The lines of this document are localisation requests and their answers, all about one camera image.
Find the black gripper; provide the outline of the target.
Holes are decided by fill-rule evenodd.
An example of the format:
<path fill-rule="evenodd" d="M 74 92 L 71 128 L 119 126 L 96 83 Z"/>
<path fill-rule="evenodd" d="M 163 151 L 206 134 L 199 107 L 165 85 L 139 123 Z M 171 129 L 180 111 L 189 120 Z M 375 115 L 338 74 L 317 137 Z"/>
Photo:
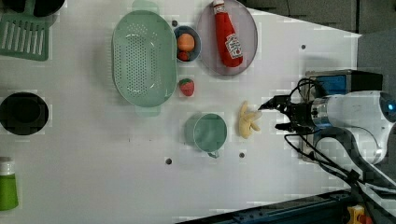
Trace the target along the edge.
<path fill-rule="evenodd" d="M 275 128 L 280 131 L 294 131 L 297 133 L 308 133 L 315 129 L 311 116 L 312 104 L 291 104 L 289 95 L 276 95 L 264 104 L 260 110 L 277 110 L 289 112 L 289 123 L 278 123 Z"/>

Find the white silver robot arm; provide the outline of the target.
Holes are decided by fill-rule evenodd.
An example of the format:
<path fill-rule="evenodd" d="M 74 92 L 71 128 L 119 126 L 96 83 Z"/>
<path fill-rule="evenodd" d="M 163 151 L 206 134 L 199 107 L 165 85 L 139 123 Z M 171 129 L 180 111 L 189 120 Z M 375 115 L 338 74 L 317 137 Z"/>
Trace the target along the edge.
<path fill-rule="evenodd" d="M 276 95 L 260 106 L 275 109 L 289 118 L 276 128 L 306 134 L 339 128 L 352 133 L 358 151 L 371 164 L 381 162 L 388 151 L 389 134 L 395 125 L 395 99 L 383 91 L 353 91 L 295 104 L 289 95 Z"/>

